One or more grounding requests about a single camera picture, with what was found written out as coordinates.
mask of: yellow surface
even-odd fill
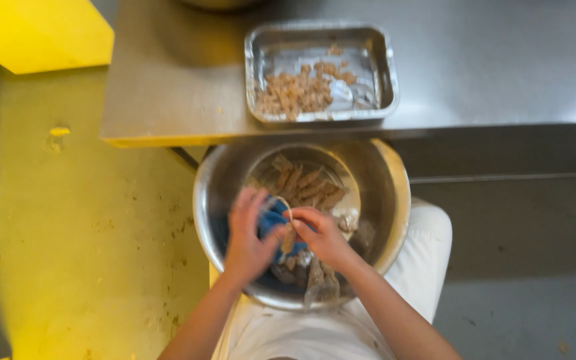
[[[165,149],[98,139],[105,83],[103,68],[0,83],[0,321],[14,360],[155,359],[208,289],[194,176]],[[70,130],[59,153],[44,147],[54,127]]]
[[[0,65],[14,74],[106,65],[113,37],[87,0],[0,0]]]

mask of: hand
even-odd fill
[[[284,217],[288,216],[288,211],[284,212]],[[348,245],[332,217],[311,207],[292,209],[292,216],[295,219],[292,221],[295,231],[303,241],[306,241],[312,252],[324,263],[332,266],[335,271],[345,274],[358,261],[364,262]],[[297,219],[304,219],[315,227],[317,232]]]
[[[286,226],[276,226],[263,241],[257,238],[259,207],[267,194],[266,189],[242,189],[228,214],[230,239],[223,276],[240,288],[266,271],[288,231]]]

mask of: left hand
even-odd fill
[[[224,261],[223,276],[240,288],[249,284],[268,268],[284,235],[286,226],[276,226],[263,239],[257,237],[259,207],[265,200],[266,189],[244,188],[228,214],[230,239]]]

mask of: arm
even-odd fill
[[[314,208],[293,209],[292,214],[315,226],[317,232],[299,220],[292,224],[315,255],[345,276],[397,359],[461,358],[430,323],[350,248],[331,217]]]
[[[242,289],[268,267],[286,233],[276,227],[264,241],[256,236],[259,206],[265,190],[245,188],[228,214],[230,239],[223,274],[177,330],[159,360],[210,359],[230,308]]]

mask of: right hand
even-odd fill
[[[288,216],[288,211],[285,211],[284,217]],[[311,207],[294,208],[292,209],[292,216],[294,218],[292,226],[297,234],[303,241],[306,241],[308,247],[320,260],[332,266],[335,271],[344,274],[357,261],[364,261],[348,245],[332,217]],[[304,219],[309,225],[315,227],[317,232],[297,219]]]

